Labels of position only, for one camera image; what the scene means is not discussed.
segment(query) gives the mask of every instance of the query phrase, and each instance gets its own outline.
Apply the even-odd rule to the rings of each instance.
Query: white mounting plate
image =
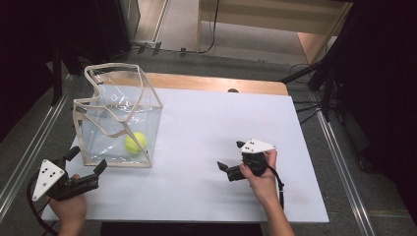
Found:
[[[244,153],[259,153],[272,149],[276,149],[276,146],[262,141],[250,139],[240,148],[240,151]]]
[[[31,199],[39,200],[63,175],[65,171],[47,159],[42,161],[36,186]]]

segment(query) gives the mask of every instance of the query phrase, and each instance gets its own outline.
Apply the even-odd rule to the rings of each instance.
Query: finger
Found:
[[[267,163],[268,163],[268,165],[275,169],[275,166],[276,166],[276,155],[277,155],[276,150],[266,151],[265,154],[266,154],[266,157],[267,157]]]
[[[245,165],[244,163],[239,165],[239,169],[240,169],[240,172],[242,172],[242,175],[247,179],[250,179],[253,176],[255,176],[252,173],[252,170],[247,165]]]

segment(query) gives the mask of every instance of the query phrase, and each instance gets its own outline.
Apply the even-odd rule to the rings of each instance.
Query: yellow ball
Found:
[[[141,146],[145,148],[147,146],[147,137],[141,132],[133,133]],[[128,135],[125,139],[125,147],[131,153],[139,153],[141,148],[135,143],[135,141]]]

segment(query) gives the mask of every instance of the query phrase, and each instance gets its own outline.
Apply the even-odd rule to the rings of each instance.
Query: white tabletop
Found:
[[[110,221],[262,222],[246,180],[229,182],[216,162],[238,165],[236,141],[277,146],[291,222],[328,222],[310,155],[290,96],[156,89],[164,107],[152,168],[107,167],[86,193],[87,219]],[[92,174],[76,156],[70,175]],[[47,207],[44,220],[56,220]]]

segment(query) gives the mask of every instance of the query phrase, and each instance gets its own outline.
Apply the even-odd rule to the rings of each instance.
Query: metal strip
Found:
[[[4,187],[3,191],[0,194],[0,223],[3,221],[10,205],[12,204],[15,196],[18,194],[19,189],[24,183],[30,168],[33,165],[34,160],[36,159],[40,149],[42,148],[43,143],[45,142],[50,130],[55,124],[58,115],[61,113],[62,107],[67,101],[68,97],[68,88],[72,86],[73,76],[68,75],[65,79],[63,88],[64,92],[62,97],[58,100],[57,104],[54,107],[49,108],[45,119],[31,140],[27,150],[22,156],[21,161],[16,166],[15,171]]]
[[[315,101],[319,100],[319,97],[314,93],[311,93],[312,98]],[[371,236],[376,235],[372,226],[369,215],[365,209],[365,206],[361,200],[356,185],[350,175],[349,169],[347,168],[346,162],[344,161],[343,154],[339,148],[337,140],[334,136],[331,123],[326,121],[325,116],[322,112],[318,112],[320,124],[322,126],[325,137],[328,141],[328,147],[331,151],[334,163],[340,176],[340,180],[343,184],[344,190],[346,191],[347,199],[352,207],[353,214],[355,215],[356,222],[358,223],[359,229],[362,235]]]

